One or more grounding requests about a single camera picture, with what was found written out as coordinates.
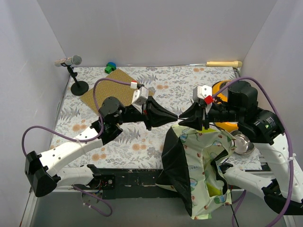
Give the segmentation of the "green avocado print pet tent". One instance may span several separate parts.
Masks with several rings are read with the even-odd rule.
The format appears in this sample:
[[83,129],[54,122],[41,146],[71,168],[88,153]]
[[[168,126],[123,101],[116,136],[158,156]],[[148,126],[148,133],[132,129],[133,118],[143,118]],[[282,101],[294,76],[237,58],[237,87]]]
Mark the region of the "green avocado print pet tent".
[[177,192],[192,219],[211,218],[213,211],[232,202],[219,164],[234,152],[235,141],[226,131],[171,126],[161,155],[163,171],[156,185]]

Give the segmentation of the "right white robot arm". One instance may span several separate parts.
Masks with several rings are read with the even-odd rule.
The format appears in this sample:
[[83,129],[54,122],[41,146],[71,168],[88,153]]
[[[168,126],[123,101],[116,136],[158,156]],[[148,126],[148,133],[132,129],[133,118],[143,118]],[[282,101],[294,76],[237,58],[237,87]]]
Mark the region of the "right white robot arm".
[[238,129],[265,158],[273,179],[241,171],[230,164],[214,176],[215,184],[229,184],[247,190],[262,199],[276,213],[302,215],[303,171],[292,151],[290,137],[275,109],[258,106],[258,90],[248,78],[226,84],[226,102],[212,94],[209,86],[198,86],[193,92],[193,104],[180,115],[180,125],[196,130],[207,129],[212,122],[235,122]]

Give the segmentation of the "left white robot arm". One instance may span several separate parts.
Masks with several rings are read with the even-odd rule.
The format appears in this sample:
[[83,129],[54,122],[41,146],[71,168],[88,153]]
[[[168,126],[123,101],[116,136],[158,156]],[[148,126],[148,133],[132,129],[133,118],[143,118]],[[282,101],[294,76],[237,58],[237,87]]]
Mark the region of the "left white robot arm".
[[178,116],[159,105],[149,96],[138,107],[124,106],[117,98],[108,97],[99,108],[100,117],[82,133],[53,149],[37,154],[26,154],[25,174],[36,197],[43,197],[60,186],[87,185],[90,189],[100,186],[101,178],[91,167],[68,170],[66,165],[91,150],[113,141],[122,133],[120,125],[143,122],[147,130],[178,120]]

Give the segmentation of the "yellow double pet bowl stand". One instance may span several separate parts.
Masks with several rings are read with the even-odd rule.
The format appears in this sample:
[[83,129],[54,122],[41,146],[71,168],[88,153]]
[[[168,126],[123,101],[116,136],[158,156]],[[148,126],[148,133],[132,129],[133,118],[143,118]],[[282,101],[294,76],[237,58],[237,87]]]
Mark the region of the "yellow double pet bowl stand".
[[[218,92],[221,88],[223,88],[227,83],[229,83],[230,80],[223,80],[223,81],[219,81],[217,83],[215,83],[212,86],[212,92],[213,94],[215,94],[216,92]],[[227,96],[228,96],[228,90],[224,90],[222,93],[220,93],[218,95],[219,99],[227,102]],[[232,132],[235,130],[238,130],[238,126],[236,122],[215,122],[214,123],[216,127],[218,128],[222,128],[228,132]]]

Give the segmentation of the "loose steel pet bowl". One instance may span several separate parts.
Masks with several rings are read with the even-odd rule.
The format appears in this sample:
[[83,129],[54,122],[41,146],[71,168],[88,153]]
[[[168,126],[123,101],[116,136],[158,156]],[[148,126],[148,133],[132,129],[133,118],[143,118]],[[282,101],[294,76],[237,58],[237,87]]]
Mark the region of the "loose steel pet bowl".
[[245,136],[239,130],[234,130],[231,132],[231,135],[235,138],[235,153],[239,155],[248,155],[255,150],[255,146],[247,136]]

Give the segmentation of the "floral patterned tablecloth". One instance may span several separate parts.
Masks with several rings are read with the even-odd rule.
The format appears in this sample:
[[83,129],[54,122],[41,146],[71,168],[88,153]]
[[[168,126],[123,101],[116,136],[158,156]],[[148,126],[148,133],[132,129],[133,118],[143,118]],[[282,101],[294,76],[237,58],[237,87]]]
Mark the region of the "floral patterned tablecloth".
[[[181,114],[192,103],[192,91],[198,85],[211,86],[223,80],[232,80],[236,72],[231,67],[168,66],[168,67],[119,67],[131,75],[154,74],[158,78],[151,84],[154,99],[175,114]],[[96,89],[101,78],[107,76],[103,67],[76,68],[78,78]],[[122,81],[109,79],[115,83]],[[62,101],[55,134],[50,147],[55,148],[84,131],[98,118],[70,90]],[[161,153],[169,125],[146,130],[144,123],[122,125],[123,132],[109,144],[92,150],[69,164],[79,167],[94,164],[99,168],[161,169]]]

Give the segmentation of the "green and blue toy block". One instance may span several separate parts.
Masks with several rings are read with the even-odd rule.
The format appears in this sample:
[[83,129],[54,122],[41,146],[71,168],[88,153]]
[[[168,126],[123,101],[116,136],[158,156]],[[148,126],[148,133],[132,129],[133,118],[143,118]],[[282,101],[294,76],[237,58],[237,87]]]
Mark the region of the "green and blue toy block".
[[116,64],[113,62],[108,62],[105,67],[105,73],[110,74],[111,72],[116,70]]

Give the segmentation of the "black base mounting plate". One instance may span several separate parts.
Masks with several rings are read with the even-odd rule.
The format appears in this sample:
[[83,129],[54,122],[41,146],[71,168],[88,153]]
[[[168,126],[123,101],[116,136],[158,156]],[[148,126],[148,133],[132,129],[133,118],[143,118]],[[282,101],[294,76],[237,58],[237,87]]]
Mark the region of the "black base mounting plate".
[[161,169],[103,169],[89,183],[75,185],[89,192],[98,192],[104,200],[131,198],[178,198],[177,192],[160,188],[156,180]]

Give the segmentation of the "grey head microphone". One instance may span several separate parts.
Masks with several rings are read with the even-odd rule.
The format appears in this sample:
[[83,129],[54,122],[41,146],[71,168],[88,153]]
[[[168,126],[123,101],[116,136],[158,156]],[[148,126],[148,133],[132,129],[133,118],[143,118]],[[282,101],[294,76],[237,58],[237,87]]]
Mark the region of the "grey head microphone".
[[62,64],[70,66],[70,65],[80,65],[81,63],[82,63],[82,58],[78,55],[74,55],[69,58],[63,58],[63,59],[56,60],[54,62],[54,65],[56,67],[60,67],[60,66],[62,66]]

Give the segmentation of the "aluminium frame rail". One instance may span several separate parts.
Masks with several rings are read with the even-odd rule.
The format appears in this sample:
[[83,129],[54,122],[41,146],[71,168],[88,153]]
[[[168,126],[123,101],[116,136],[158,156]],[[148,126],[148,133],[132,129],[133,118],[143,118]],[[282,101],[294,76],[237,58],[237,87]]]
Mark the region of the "aluminium frame rail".
[[[224,205],[211,219],[192,220],[178,198],[131,198],[97,201],[80,187],[64,186],[44,197],[30,194],[23,227],[229,227],[232,206]],[[263,227],[276,217],[258,196],[247,193],[236,212],[240,227]]]

